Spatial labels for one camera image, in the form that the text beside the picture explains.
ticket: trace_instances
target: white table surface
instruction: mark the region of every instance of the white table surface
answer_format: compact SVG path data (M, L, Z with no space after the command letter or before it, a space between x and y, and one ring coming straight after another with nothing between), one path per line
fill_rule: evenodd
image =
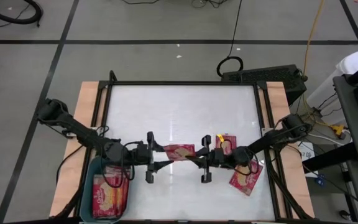
M123 143L143 140L153 131L160 145L194 144L217 134L237 136L246 146L260 138L252 86L114 86L107 125L109 138ZM264 161L264 154L257 154ZM167 160L163 152L154 161ZM264 167L252 193L229 185L234 171L211 168L212 182L201 183L202 169L190 161L174 162L145 181L146 166L135 168L123 220L274 220Z

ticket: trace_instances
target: red snack package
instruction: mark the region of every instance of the red snack package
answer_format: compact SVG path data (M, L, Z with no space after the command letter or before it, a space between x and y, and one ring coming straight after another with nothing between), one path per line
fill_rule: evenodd
M216 147L222 148L225 155L229 155L233 149L237 147L237 140L235 136L222 135L223 142L216 136Z
M242 175L238 172L235 172L230 180L230 184L232 186L244 192L248 196L251 195L252 189L254 189L256 181L258 180L259 175L264 168L262 165L257 164L255 160L251 160L247 167L237 166L236 168L238 171L248 174L250 172L249 166L252 167L251 169L253 172L256 172L259 167L258 172L256 174L251 173L250 175Z
M193 144L174 144L164 146L164 150L171 161L184 161L187 160L186 156L196 156Z
M121 182L121 168L106 166L105 176L111 185ZM110 187L102 175L95 175L93 180L93 216L95 218L119 218L126 208L129 181L125 178L119 188Z
M111 184L114 184L114 177L111 174L106 174L106 179ZM114 189L104 181L102 175L95 175L93 177L93 217L116 218L113 194Z

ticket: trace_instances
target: black floor stripe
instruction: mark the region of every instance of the black floor stripe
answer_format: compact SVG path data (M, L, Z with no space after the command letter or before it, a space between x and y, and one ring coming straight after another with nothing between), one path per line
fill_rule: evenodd
M0 40L0 44L59 44L60 40Z
M349 20L349 23L351 24L351 27L353 29L354 34L357 37L358 40L358 26L352 16L351 10L349 9L349 6L347 6L346 1L345 0L339 0L341 2L342 8L346 14L347 19Z
M0 44L59 44L60 40L0 40ZM235 40L243 45L306 45L307 40ZM65 40L78 45L231 44L231 40ZM358 40L312 40L311 45L357 45Z
M307 40L235 40L242 45L306 45ZM231 40L66 40L78 45L231 44ZM358 40L312 40L311 45L357 45Z
M35 111L34 111L34 115L33 115L32 119L31 119L29 129L27 131L27 134L25 135L25 139L24 139L24 142L23 142L23 145L22 145L22 149L21 149L20 154L19 154L19 158L16 161L16 165L15 165L15 168L13 170L11 179L10 179L10 181L8 183L7 189L5 191L4 198L3 198L2 202L1 202L1 205L0 205L0 223L4 222L7 210L9 208L9 204L11 203L11 199L12 199L13 193L14 193L16 185L17 185L17 181L19 180L20 173L22 172L24 161L25 161L25 158L26 158L27 153L29 151L31 140L32 140L32 138L34 136L35 128L37 127L36 111L37 111L37 108L39 108L39 106L44 102L44 100L45 100L45 98L47 96L47 93L49 91L49 87L50 87L50 84L52 82L52 78L53 78L53 75L55 73L55 70L56 70L60 55L62 54L62 50L63 50L63 46L64 46L64 40L67 38L68 30L70 29L71 22L73 21L73 17L74 17L74 13L75 13L77 5L78 5L78 1L79 0L74 0L73 5L71 7L70 14L68 16L65 28L63 30L63 34L62 34L62 36L60 38L59 45L58 45L58 47L56 49L56 52L55 52L55 56L53 57L53 60L51 62L48 75L47 75L47 77L45 79L44 87L42 88L42 91L41 91L37 106L36 106Z

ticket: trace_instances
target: gray floor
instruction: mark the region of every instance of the gray floor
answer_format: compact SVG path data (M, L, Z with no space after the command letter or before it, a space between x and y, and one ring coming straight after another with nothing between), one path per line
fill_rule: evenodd
M44 126L37 126L30 146L24 145L26 134L32 134L27 130L35 106L40 96L45 97L41 92L45 81L48 84L53 77L46 96L63 100L70 111L74 110L80 83L107 79L110 69L120 80L217 81L216 65L229 52L240 1L228 0L219 9L210 5L194 9L191 1L185 0L133 6L118 0L37 2L45 11L40 28L33 24L0 28L0 204L20 151L29 149L5 222L48 216L65 140ZM358 4L345 2L358 27ZM302 68L305 41L287 40L307 40L318 4L317 0L243 0L236 40L244 40L244 44L235 44L233 55L243 58L245 69L291 63ZM0 0L0 12L12 17L25 7L21 0ZM75 13L65 35L63 30L67 19L71 19L71 9ZM23 17L32 13L30 8ZM73 44L72 40L83 42ZM88 40L111 41L100 45ZM201 41L189 44L191 40ZM203 40L214 42L203 44ZM310 48L306 96L334 71L343 57L358 51L358 39L340 0L326 1L313 40L322 42L313 42ZM237 66L227 63L223 70L237 70ZM340 221L335 210L342 208L343 200L338 197L341 198L313 194L317 216ZM331 202L327 200L334 204L330 210L327 206Z

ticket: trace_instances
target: blue plastic basket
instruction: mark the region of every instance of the blue plastic basket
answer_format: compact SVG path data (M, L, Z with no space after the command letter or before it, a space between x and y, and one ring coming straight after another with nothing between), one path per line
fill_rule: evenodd
M93 198L93 176L95 174L102 174L100 170L100 157L95 157L88 167L88 173L86 174L84 192L82 195L80 217L85 223L114 223L119 218L114 219L95 219L92 216L92 198Z

